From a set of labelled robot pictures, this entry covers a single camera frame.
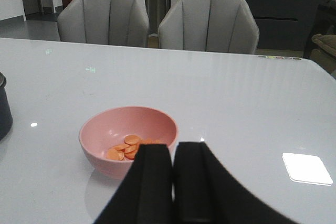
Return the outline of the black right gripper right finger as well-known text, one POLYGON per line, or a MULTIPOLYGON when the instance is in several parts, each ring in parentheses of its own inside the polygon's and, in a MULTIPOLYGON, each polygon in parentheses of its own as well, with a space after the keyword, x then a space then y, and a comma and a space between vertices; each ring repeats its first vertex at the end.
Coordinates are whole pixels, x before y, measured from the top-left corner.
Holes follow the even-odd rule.
POLYGON ((173 173, 177 223, 292 223, 235 179, 205 143, 180 142, 173 173))

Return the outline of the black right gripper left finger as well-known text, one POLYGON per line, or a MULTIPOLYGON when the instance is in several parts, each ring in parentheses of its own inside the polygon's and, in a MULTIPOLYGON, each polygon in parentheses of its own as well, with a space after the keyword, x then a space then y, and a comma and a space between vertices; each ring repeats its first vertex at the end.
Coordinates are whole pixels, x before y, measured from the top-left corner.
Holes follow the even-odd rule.
POLYGON ((172 163, 164 144, 141 145, 95 223, 172 223, 172 163))

